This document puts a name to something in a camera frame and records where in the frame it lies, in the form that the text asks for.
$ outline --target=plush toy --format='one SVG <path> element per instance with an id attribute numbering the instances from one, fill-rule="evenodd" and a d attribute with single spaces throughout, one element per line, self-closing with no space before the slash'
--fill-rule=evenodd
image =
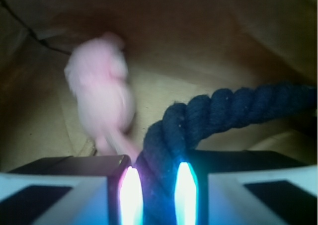
<path id="1" fill-rule="evenodd" d="M 65 75 L 78 102 L 80 122 L 95 139 L 98 153 L 127 154 L 134 162 L 140 150 L 124 135 L 135 105 L 126 84 L 123 48 L 124 42 L 113 33 L 89 40 L 73 51 Z"/>

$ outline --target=led light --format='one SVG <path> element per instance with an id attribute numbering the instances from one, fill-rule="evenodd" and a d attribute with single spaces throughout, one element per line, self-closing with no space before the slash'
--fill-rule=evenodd
<path id="1" fill-rule="evenodd" d="M 129 167 L 119 183 L 121 225 L 143 224 L 143 194 L 137 169 Z"/>
<path id="2" fill-rule="evenodd" d="M 197 219 L 196 175 L 188 163 L 180 163 L 174 191 L 175 214 L 178 225 L 195 225 Z"/>

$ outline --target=blue light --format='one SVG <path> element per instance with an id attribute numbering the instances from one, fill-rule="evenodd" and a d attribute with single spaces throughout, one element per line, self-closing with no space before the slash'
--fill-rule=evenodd
<path id="1" fill-rule="evenodd" d="M 174 191 L 178 225 L 195 225 L 197 219 L 197 178 L 189 163 L 180 163 Z"/>

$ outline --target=blurry pink object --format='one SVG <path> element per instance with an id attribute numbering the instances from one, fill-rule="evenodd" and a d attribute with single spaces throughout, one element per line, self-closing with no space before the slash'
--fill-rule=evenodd
<path id="1" fill-rule="evenodd" d="M 133 96 L 121 50 L 124 42 L 113 33 L 76 48 L 65 68 L 70 90 L 77 98 L 79 119 L 95 139 L 101 155 L 127 154 L 134 162 L 140 150 L 124 135 L 135 114 Z"/>

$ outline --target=rope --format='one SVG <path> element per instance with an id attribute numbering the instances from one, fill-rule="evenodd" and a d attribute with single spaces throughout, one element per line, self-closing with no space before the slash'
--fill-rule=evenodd
<path id="1" fill-rule="evenodd" d="M 235 93 L 219 89 L 199 95 L 188 105 L 175 103 L 163 119 L 149 127 L 137 158 L 144 196 L 144 224 L 175 224 L 174 186 L 180 162 L 187 161 L 202 139 L 231 128 L 242 128 L 285 117 L 317 105 L 317 89 L 281 83 Z"/>

